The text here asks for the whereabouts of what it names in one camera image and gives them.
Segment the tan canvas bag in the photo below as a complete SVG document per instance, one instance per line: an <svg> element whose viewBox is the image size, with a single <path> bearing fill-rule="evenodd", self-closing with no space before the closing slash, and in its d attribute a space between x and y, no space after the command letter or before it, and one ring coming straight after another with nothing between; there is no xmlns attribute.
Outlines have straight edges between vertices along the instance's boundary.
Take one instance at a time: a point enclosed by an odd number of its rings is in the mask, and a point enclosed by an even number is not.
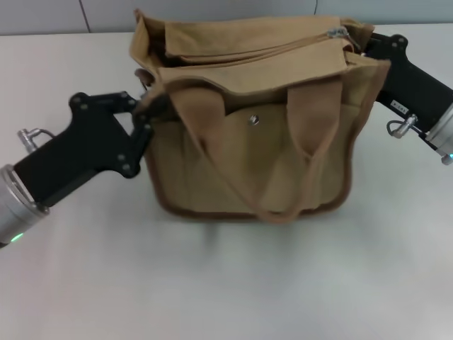
<svg viewBox="0 0 453 340"><path fill-rule="evenodd" d="M146 153L165 209L289 222L344 202L353 145L389 69L360 55L372 26L322 16L178 23L136 15L130 54L154 81L138 110L162 93L173 104L152 121ZM342 26L349 36L332 34Z"/></svg>

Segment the table surface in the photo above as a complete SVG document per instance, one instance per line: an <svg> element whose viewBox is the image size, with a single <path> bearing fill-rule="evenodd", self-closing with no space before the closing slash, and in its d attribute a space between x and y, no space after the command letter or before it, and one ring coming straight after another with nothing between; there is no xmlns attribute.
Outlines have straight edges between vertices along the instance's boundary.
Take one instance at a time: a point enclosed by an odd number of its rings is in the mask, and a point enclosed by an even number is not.
<svg viewBox="0 0 453 340"><path fill-rule="evenodd" d="M453 87L453 25L379 26ZM142 92L132 34L0 38L0 164L63 131L79 91ZM286 226L188 222L143 171L104 173L0 251L5 340L443 340L453 336L453 168L376 104L344 206Z"/></svg>

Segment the zipper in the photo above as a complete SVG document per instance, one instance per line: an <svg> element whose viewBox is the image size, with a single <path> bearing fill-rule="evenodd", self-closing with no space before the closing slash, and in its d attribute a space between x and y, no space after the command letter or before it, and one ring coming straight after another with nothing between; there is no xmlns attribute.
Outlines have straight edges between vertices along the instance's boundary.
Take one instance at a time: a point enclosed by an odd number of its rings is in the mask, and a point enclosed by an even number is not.
<svg viewBox="0 0 453 340"><path fill-rule="evenodd" d="M327 36L330 38L345 38L348 39L349 42L354 46L354 48L360 53L361 47L355 41L348 32L348 29L345 26L331 28L327 31Z"/></svg>
<svg viewBox="0 0 453 340"><path fill-rule="evenodd" d="M336 28L331 28L327 31L327 33L323 33L320 35L315 35L312 37L303 38L301 40L297 40L294 42L290 42L286 45L281 45L277 47L271 47L266 50L263 50L261 53L247 56L247 57L232 57L231 59L223 58L223 56L212 56L211 58L201 57L201 58L191 58L191 57L184 57L179 56L181 60L188 63L193 63L194 65L184 66L182 68L210 68L210 67L223 67L223 66L233 66L235 64L243 64L245 62L254 62L257 60L273 57L275 55L280 55L282 53L286 53L297 48L305 47L307 45L311 45L314 43L320 43L327 39L336 39L342 38L346 39L348 42L352 44L352 46L360 51L360 46L357 42L349 35L348 29L344 26L339 26ZM222 58L221 61L216 61L216 57Z"/></svg>

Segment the bag handle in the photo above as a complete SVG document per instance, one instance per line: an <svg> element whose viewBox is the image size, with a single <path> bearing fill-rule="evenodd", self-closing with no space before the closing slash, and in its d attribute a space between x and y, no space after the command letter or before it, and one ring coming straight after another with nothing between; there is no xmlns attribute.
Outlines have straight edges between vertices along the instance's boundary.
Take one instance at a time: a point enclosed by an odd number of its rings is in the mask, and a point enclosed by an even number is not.
<svg viewBox="0 0 453 340"><path fill-rule="evenodd" d="M298 157L308 162L292 204L283 212L263 208L253 194L244 193L222 167L225 107L222 95L206 88L170 92L170 98L198 151L211 162L240 199L262 220L290 222L314 194L314 182L338 130L343 83L339 76L288 89L287 124Z"/></svg>

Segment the green led light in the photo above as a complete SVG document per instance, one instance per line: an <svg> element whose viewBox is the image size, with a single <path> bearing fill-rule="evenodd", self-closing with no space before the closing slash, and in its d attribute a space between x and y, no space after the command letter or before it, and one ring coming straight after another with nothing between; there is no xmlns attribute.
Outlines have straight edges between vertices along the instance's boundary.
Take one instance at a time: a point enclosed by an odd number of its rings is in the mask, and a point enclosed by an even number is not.
<svg viewBox="0 0 453 340"><path fill-rule="evenodd" d="M20 239L20 238L21 238L22 236L23 236L23 233L22 233L22 234L19 234L19 235L17 235L16 237L14 237L14 238L13 238L13 239L11 240L11 242L15 242L15 241L17 241L17 240L18 240L18 239Z"/></svg>

